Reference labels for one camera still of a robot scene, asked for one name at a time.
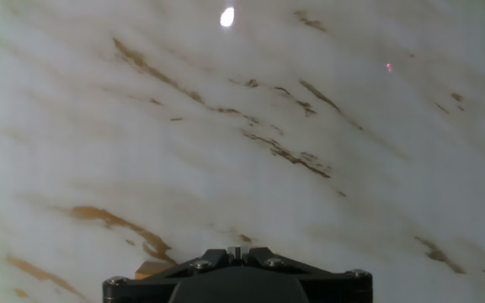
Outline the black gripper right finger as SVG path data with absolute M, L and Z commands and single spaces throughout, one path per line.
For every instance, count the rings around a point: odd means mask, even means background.
M 267 247 L 238 248 L 238 262 L 293 278 L 308 302 L 372 303 L 372 274 L 364 269 L 332 273 L 281 256 Z

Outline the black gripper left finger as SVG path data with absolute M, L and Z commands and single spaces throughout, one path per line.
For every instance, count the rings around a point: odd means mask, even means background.
M 102 283 L 103 303 L 169 302 L 175 288 L 199 274 L 225 268 L 237 257 L 237 247 L 208 249 L 189 261 L 168 266 L 165 263 L 145 262 L 134 279 L 114 276 Z

